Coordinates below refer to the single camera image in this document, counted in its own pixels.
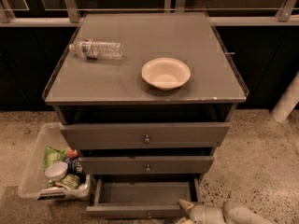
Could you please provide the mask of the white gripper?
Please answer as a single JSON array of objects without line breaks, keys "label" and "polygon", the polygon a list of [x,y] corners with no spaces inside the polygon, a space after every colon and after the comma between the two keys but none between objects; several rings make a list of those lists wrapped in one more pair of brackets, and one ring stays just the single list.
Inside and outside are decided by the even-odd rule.
[{"label": "white gripper", "polygon": [[183,217],[175,224],[225,224],[220,208],[205,205],[194,206],[193,203],[182,199],[179,199],[178,203],[190,218]]}]

